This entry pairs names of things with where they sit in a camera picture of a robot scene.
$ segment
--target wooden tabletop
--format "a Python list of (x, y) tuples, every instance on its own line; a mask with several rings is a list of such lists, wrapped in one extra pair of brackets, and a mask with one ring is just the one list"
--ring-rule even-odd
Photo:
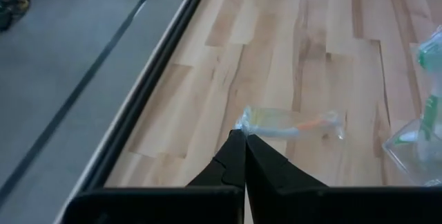
[(327, 185), (406, 184), (381, 144), (421, 113), (440, 2), (202, 0), (106, 185), (187, 184), (246, 105), (338, 111), (344, 141), (268, 141)]

